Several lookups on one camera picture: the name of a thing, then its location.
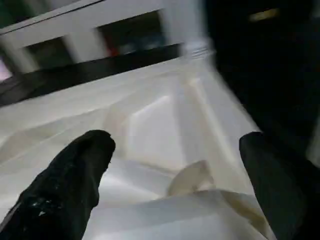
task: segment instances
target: black floor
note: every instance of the black floor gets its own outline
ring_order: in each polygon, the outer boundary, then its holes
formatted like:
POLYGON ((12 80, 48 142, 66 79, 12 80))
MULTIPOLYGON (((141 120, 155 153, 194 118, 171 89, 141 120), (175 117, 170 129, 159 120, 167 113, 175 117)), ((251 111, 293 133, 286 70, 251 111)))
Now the black floor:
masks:
POLYGON ((0 83, 0 107, 179 57, 179 45, 14 76, 0 83))

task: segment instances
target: white wall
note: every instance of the white wall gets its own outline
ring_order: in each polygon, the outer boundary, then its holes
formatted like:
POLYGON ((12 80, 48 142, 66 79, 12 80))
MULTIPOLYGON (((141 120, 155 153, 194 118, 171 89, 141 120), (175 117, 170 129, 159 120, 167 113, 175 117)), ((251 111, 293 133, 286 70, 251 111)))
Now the white wall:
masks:
POLYGON ((46 0, 46 2, 51 6, 51 10, 67 6, 77 1, 79 0, 46 0))

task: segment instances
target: white surface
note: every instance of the white surface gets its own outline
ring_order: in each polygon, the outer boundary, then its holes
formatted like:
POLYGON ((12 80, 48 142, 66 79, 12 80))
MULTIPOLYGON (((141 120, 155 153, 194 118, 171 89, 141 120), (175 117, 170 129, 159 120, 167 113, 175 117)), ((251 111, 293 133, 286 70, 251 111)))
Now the white surface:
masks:
POLYGON ((175 59, 1 108, 0 218, 63 147, 103 129, 116 150, 84 239, 264 239, 215 193, 162 199, 201 160, 215 188, 254 199, 238 141, 255 128, 217 77, 175 59))

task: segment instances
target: white platform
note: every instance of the white platform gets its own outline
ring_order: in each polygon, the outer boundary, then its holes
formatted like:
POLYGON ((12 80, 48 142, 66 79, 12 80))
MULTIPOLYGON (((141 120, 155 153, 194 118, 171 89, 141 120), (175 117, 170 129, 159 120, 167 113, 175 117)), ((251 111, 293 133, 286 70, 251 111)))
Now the white platform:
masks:
MULTIPOLYGON (((92 129, 110 132, 116 151, 102 177, 100 202, 92 212, 85 239, 149 239, 149 233, 163 231, 162 228, 174 229, 180 224, 187 228, 191 223, 185 221, 191 219, 196 224, 194 234, 210 232, 201 239, 238 239, 237 234, 215 238, 214 234, 226 233, 219 233, 218 228, 201 230, 203 221, 218 217, 217 224, 222 224, 214 202, 207 206, 210 213, 204 216, 202 209, 195 214, 197 208, 206 208, 201 194, 189 196, 200 201, 197 207, 187 196, 180 197, 182 203, 183 199, 189 201, 188 208, 194 208, 194 216, 190 209, 183 219, 176 219, 186 214, 183 209, 175 216, 167 216, 179 201, 161 200, 167 196, 173 178, 201 160, 209 166, 212 189, 255 199, 238 146, 239 138, 256 128, 205 59, 186 63, 178 58, 7 106, 0 109, 0 126, 0 181, 7 183, 0 185, 0 218, 63 147, 92 129), (152 205, 146 203, 154 200, 157 201, 152 205), (140 232, 134 222, 150 206, 158 208, 152 214, 160 214, 163 224, 182 222, 161 227, 155 227, 160 224, 155 222, 154 229, 140 232), (128 218, 130 211, 135 215, 128 218), (107 230, 114 224, 110 221, 119 221, 121 227, 107 230), (124 222, 130 231, 124 229, 124 222)), ((146 224, 149 218, 155 216, 144 216, 139 221, 146 224)), ((172 234, 166 236, 188 236, 187 232, 172 234)))

